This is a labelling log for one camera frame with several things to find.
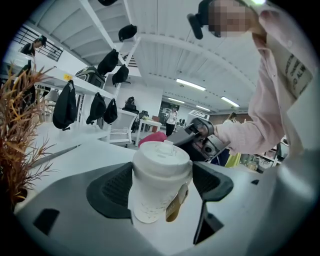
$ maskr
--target white chair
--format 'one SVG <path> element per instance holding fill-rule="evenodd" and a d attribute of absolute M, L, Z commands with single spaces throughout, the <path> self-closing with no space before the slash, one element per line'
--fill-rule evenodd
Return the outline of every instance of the white chair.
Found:
<path fill-rule="evenodd" d="M 111 124 L 109 143 L 131 144 L 131 127 L 137 114 L 122 109 L 117 109 L 118 118 Z"/>

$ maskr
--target dried plant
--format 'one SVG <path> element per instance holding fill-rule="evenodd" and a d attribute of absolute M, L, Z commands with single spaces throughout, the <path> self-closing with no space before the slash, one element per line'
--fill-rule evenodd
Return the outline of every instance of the dried plant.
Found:
<path fill-rule="evenodd" d="M 36 128 L 40 124 L 32 119 L 41 115 L 41 106 L 26 104 L 30 99 L 28 90 L 36 83 L 45 79 L 46 72 L 43 68 L 37 72 L 36 67 L 32 71 L 25 71 L 16 78 L 12 75 L 12 66 L 8 72 L 9 79 L 0 89 L 0 188 L 7 205 L 14 209 L 17 202 L 23 200 L 23 191 L 33 185 L 33 181 L 46 176 L 51 164 L 30 173 L 35 162 L 46 156 L 48 150 L 48 138 L 43 145 L 33 145 Z"/>

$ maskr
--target white ceiling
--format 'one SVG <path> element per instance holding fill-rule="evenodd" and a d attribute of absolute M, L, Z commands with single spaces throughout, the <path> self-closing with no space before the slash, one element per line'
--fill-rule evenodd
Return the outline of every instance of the white ceiling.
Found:
<path fill-rule="evenodd" d="M 232 106 L 220 99 L 225 96 L 246 110 L 260 61 L 251 34 L 216 38 L 205 32 L 204 38 L 197 40 L 187 14 L 196 13 L 200 1 L 118 0 L 108 7 L 98 0 L 89 3 L 114 43 L 130 19 L 138 27 L 141 42 L 134 58 L 145 83 L 162 88 L 164 99 L 174 98 L 214 112 L 231 111 Z M 79 0 L 48 0 L 26 24 L 87 65 L 98 64 L 111 50 Z M 206 91 L 180 86 L 177 78 Z"/>

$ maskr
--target sleeve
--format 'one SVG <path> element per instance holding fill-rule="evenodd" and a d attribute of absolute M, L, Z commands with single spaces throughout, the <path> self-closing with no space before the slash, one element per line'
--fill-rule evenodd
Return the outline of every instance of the sleeve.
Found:
<path fill-rule="evenodd" d="M 220 124 L 214 134 L 224 143 L 230 141 L 230 153 L 258 154 L 277 145 L 285 135 L 273 81 L 261 59 L 259 80 L 249 103 L 253 121 Z"/>
<path fill-rule="evenodd" d="M 23 54 L 28 54 L 29 53 L 29 47 L 30 47 L 30 43 L 27 43 L 26 45 L 24 45 L 24 47 L 21 49 L 21 53 L 23 53 Z"/>

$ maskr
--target pink shirt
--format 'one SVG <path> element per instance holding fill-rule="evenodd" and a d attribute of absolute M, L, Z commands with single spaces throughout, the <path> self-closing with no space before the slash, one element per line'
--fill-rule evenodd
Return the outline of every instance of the pink shirt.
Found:
<path fill-rule="evenodd" d="M 314 76 L 319 67 L 317 55 L 296 21 L 270 4 L 255 9 L 267 34 L 295 55 Z M 253 121 L 216 125 L 214 134 L 224 143 L 230 141 L 231 154 L 266 152 L 286 134 L 290 154 L 298 154 L 303 149 L 301 140 L 287 115 L 295 99 L 278 72 L 271 50 L 257 36 L 252 38 L 261 54 L 259 80 L 248 109 Z"/>

